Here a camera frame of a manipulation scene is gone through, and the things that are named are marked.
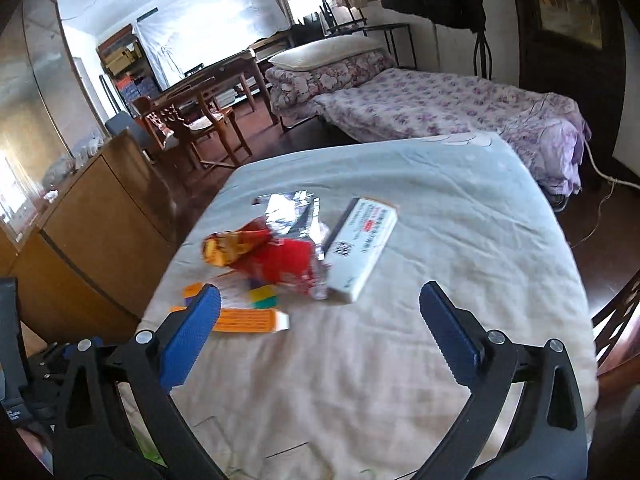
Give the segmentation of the person's left hand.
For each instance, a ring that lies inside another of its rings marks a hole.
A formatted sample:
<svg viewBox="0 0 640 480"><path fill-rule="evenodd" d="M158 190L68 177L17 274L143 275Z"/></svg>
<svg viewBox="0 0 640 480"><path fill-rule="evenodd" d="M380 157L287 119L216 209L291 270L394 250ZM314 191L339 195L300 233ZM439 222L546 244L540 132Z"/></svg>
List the person's left hand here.
<svg viewBox="0 0 640 480"><path fill-rule="evenodd" d="M53 470L52 455L49 449L43 443L43 440L41 440L40 437L27 429L18 428L17 433L21 436L27 447L32 451L32 454L34 454L38 458L40 463L42 463L43 466L46 467L47 471L51 472Z"/></svg>

